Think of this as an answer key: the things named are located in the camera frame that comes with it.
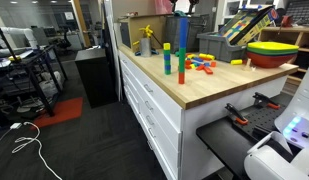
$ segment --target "blue light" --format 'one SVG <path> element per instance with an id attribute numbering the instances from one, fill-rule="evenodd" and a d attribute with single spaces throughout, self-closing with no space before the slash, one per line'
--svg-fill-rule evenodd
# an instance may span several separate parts
<path id="1" fill-rule="evenodd" d="M 300 121 L 301 121 L 301 117 L 299 117 L 299 116 L 295 116 L 294 118 L 293 118 L 293 121 L 292 122 L 294 122 L 294 123 L 299 123 Z"/>
<path id="2" fill-rule="evenodd" d="M 288 127 L 291 128 L 291 129 L 295 128 L 295 126 L 296 126 L 296 124 L 294 124 L 292 122 L 288 125 Z"/>
<path id="3" fill-rule="evenodd" d="M 285 132 L 286 134 L 289 134 L 289 133 L 291 132 L 291 130 L 290 130 L 290 129 L 285 129 L 284 132 Z"/>

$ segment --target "gray carpet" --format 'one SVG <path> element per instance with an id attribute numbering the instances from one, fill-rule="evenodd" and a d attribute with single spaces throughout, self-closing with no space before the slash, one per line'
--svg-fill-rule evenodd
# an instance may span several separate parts
<path id="1" fill-rule="evenodd" d="M 59 100 L 83 97 L 83 114 L 41 128 L 38 139 L 48 165 L 69 180 L 166 179 L 130 106 L 117 102 L 91 109 L 74 61 L 63 64 L 69 80 Z M 39 158 L 37 143 L 11 153 L 17 146 L 15 139 L 35 135 L 36 131 L 23 126 L 1 141 L 0 180 L 56 179 Z"/>

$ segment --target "black clamp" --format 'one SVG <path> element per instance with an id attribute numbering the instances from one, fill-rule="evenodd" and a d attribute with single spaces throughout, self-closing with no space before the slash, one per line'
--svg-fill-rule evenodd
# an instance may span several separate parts
<path id="1" fill-rule="evenodd" d="M 280 105 L 278 103 L 272 101 L 269 97 L 259 92 L 255 92 L 255 95 L 253 96 L 253 98 L 255 98 L 254 105 L 257 105 L 260 102 L 264 102 L 264 103 L 267 103 L 267 106 L 270 108 L 273 108 L 273 109 L 280 108 Z"/>
<path id="2" fill-rule="evenodd" d="M 248 120 L 245 119 L 232 104 L 227 103 L 225 109 L 227 109 L 232 115 L 235 116 L 235 119 L 233 119 L 234 121 L 238 122 L 241 125 L 247 125 Z"/>

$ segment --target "red rug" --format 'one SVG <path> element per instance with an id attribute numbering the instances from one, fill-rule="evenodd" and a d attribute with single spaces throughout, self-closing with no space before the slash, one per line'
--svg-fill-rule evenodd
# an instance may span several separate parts
<path id="1" fill-rule="evenodd" d="M 55 116 L 42 115 L 34 120 L 34 124 L 41 128 L 78 118 L 82 115 L 82 104 L 82 97 L 57 102 L 54 107 Z"/>

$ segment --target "yellow bowl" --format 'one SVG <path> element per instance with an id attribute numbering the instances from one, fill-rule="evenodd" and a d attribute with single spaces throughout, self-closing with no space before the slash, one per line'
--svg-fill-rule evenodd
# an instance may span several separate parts
<path id="1" fill-rule="evenodd" d="M 298 46 L 277 43 L 277 42 L 253 42 L 248 43 L 247 47 L 262 49 L 262 50 L 298 50 Z"/>

